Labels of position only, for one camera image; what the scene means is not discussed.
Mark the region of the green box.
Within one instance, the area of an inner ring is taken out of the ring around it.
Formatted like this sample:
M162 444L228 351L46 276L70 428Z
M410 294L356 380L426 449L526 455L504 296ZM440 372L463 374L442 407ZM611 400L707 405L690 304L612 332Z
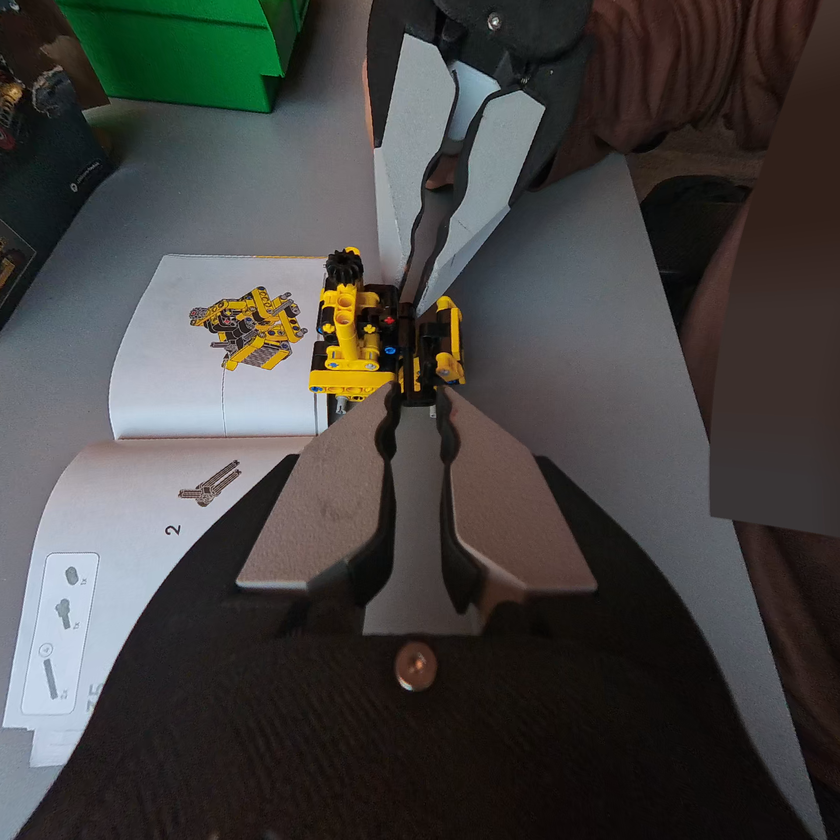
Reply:
M58 1L111 98L270 113L309 1Z

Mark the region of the dark lego set box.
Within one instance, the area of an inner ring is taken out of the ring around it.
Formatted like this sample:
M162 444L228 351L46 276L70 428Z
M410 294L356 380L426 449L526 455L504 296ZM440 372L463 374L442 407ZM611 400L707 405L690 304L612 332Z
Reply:
M84 114L108 103L56 2L1 2L2 326L112 172Z

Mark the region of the person's right forearm brown sleeve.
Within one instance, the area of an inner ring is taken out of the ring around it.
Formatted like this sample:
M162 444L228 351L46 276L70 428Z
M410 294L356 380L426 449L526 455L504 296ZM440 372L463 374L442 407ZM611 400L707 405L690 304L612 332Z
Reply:
M818 1L596 1L579 105L538 187L630 154L637 195L678 175L752 187Z

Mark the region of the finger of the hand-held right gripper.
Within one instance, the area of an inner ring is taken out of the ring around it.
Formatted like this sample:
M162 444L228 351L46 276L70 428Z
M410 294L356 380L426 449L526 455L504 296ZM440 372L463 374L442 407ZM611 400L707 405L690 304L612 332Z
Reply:
M525 91L499 91L472 119L456 167L453 209L438 228L416 293L417 314L446 293L509 212L544 110Z
M399 290L411 264L427 171L441 151L457 96L438 48L405 34L383 139L373 152L382 281Z

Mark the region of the lego instruction booklet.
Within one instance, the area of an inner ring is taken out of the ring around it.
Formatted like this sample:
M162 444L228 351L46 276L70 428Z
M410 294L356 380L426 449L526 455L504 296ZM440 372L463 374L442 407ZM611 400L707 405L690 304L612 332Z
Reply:
M165 256L35 535L3 726L68 761L115 658L186 552L328 425L309 390L320 257Z

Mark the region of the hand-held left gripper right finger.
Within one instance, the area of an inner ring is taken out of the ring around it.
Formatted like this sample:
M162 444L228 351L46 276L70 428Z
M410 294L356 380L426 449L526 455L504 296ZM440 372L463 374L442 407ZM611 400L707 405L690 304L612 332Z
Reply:
M444 584L456 612L595 592L597 583L524 444L447 386L437 389Z

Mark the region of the person's leg brown trousers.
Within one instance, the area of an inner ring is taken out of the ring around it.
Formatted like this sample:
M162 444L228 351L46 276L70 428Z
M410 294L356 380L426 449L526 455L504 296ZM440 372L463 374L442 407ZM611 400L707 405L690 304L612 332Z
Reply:
M708 433L730 280L750 202L724 234L679 331ZM734 528L806 766L838 802L839 540L742 521Z

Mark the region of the black chair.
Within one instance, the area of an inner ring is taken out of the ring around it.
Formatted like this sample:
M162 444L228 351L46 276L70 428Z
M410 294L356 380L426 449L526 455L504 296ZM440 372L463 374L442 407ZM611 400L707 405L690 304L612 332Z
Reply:
M732 225L752 187L714 175L680 175L641 202L647 235L682 348L719 340L729 298Z

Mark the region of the yellow black lego model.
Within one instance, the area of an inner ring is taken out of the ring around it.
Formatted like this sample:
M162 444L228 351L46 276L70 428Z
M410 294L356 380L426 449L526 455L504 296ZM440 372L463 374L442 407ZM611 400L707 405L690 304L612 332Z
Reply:
M325 270L308 389L327 399L331 419L383 385L409 406L432 406L440 385L466 383L463 313L451 297L423 320L397 286L364 280L357 248L332 252Z

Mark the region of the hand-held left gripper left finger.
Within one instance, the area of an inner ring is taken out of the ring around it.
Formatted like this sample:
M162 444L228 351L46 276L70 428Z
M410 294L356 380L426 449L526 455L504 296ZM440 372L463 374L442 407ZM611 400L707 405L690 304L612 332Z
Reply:
M300 453L237 584L364 608L393 567L398 387L381 386Z

